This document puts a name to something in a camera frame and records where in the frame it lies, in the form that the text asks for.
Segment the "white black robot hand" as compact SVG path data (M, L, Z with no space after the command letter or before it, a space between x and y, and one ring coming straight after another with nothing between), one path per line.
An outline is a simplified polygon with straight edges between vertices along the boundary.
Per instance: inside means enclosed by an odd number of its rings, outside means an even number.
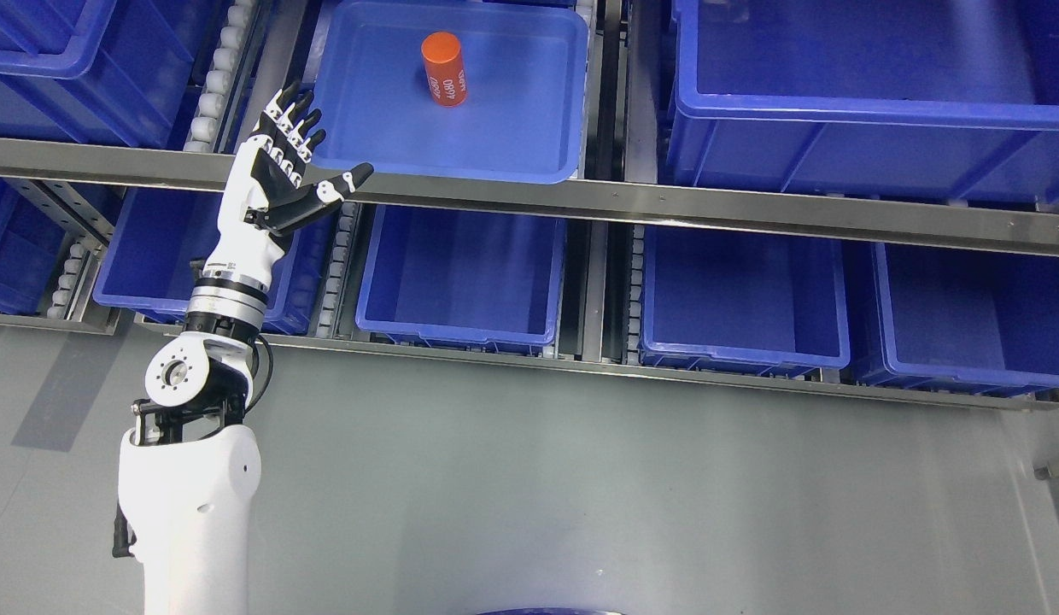
M337 213L376 171L363 162L351 170L306 184L303 176L325 132L315 126L321 110L315 94L290 82L261 110L252 132L234 155L219 203L219 240L198 284L243 285L265 293L272 269L303 227Z

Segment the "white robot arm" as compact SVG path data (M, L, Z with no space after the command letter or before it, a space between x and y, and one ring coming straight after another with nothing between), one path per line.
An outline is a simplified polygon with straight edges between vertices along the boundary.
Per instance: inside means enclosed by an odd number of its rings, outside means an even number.
M144 370L120 440L111 554L143 569L147 614L249 612L259 444L244 424L268 278L207 270Z

